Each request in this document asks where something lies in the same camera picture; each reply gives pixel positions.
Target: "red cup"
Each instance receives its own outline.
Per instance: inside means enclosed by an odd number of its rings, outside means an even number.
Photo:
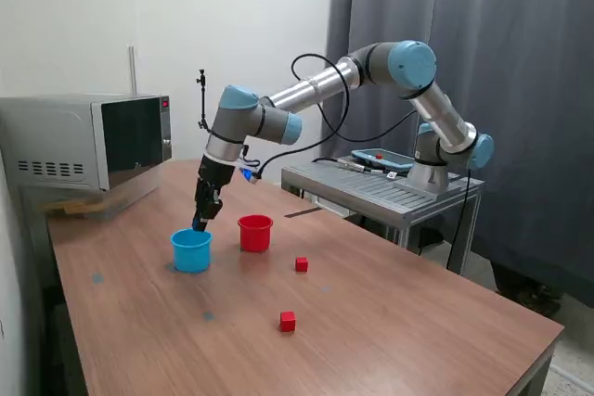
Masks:
[[[270,246],[272,218],[265,215],[246,215],[238,220],[241,250],[265,252]]]

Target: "small wooden block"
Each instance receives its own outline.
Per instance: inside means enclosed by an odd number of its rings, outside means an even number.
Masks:
[[[283,311],[280,314],[278,329],[283,333],[289,333],[295,330],[295,313],[293,311]]]
[[[297,257],[295,259],[295,271],[298,273],[306,273],[308,265],[307,257]]]

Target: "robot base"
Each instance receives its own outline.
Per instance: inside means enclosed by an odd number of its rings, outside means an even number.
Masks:
[[[460,185],[450,183],[459,177],[460,175],[448,173],[446,166],[429,166],[415,161],[407,178],[397,180],[394,187],[441,201],[460,191]]]

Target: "wooden table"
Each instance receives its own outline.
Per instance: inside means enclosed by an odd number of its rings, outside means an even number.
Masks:
[[[266,182],[236,176],[210,270],[173,271],[197,166],[109,221],[49,222],[91,396],[539,394],[561,326],[330,212],[287,217],[311,203]],[[265,254],[239,251],[249,213],[275,221]]]

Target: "blue joint cap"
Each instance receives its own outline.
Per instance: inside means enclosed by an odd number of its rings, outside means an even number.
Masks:
[[[468,160],[469,169],[482,169],[495,151],[495,142],[489,134],[481,134],[472,149],[471,156]]]
[[[249,110],[258,106],[258,95],[236,85],[228,85],[221,95],[219,108],[227,110]]]
[[[417,134],[427,134],[428,132],[432,132],[432,131],[433,131],[432,126],[428,122],[424,122],[423,124],[421,124],[419,126],[419,130],[417,131]]]
[[[294,113],[289,113],[289,118],[287,119],[287,125],[285,127],[285,133],[282,135],[280,144],[291,145],[295,143],[299,139],[299,136],[301,136],[302,127],[303,124],[301,117],[299,115],[295,115]]]
[[[388,70],[396,83],[408,90],[420,90],[435,79],[437,58],[423,42],[402,41],[388,54]]]

